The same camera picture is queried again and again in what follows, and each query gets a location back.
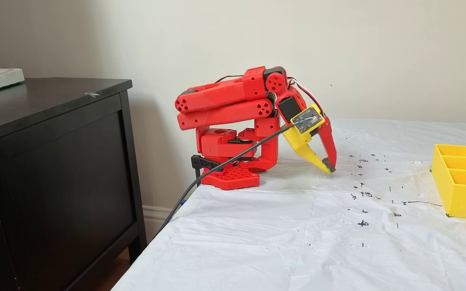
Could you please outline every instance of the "yellow bin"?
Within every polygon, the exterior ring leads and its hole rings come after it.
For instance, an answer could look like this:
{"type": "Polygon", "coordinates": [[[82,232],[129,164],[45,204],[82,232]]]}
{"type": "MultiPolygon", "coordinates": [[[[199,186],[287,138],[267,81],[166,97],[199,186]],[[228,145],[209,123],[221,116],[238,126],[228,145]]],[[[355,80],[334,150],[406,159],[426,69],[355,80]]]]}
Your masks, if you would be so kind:
{"type": "Polygon", "coordinates": [[[447,214],[466,218],[466,147],[435,144],[431,170],[447,214]]]}

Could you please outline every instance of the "dark wood dresser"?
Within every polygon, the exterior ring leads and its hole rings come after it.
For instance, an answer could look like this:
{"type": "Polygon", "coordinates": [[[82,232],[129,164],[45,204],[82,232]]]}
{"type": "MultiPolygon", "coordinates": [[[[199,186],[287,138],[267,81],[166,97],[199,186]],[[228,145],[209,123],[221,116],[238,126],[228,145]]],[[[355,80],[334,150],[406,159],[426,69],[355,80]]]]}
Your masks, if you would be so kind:
{"type": "Polygon", "coordinates": [[[0,290],[87,290],[146,247],[130,80],[0,89],[0,290]]]}

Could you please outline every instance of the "wall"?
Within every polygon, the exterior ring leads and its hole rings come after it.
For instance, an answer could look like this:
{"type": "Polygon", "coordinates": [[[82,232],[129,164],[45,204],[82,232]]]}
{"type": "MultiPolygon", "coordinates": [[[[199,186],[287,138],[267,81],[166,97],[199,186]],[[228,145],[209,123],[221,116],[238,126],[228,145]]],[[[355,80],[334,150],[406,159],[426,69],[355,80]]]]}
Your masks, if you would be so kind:
{"type": "Polygon", "coordinates": [[[0,67],[133,80],[149,217],[194,175],[174,98],[259,65],[287,68],[333,118],[466,122],[466,1],[0,0],[0,67]]]}

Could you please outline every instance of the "wooden floor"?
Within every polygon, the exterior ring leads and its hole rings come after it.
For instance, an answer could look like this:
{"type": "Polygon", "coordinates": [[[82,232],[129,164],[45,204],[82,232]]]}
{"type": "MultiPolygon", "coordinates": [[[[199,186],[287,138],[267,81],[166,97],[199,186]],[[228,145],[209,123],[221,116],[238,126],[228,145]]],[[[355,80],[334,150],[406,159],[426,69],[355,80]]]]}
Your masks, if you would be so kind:
{"type": "Polygon", "coordinates": [[[131,266],[129,260],[129,252],[125,249],[119,256],[114,260],[111,269],[102,276],[102,280],[96,283],[91,291],[109,291],[113,286],[120,280],[125,272],[131,266]]]}

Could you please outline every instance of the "white tablecloth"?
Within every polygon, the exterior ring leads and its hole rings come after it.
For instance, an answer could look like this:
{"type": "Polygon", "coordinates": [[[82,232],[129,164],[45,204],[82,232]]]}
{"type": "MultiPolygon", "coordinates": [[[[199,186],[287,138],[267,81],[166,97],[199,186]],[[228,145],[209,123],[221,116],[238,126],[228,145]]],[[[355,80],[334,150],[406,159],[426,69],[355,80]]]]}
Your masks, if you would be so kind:
{"type": "Polygon", "coordinates": [[[281,137],[259,187],[200,186],[113,291],[466,291],[466,219],[446,216],[429,172],[466,124],[332,124],[330,177],[281,137]]]}

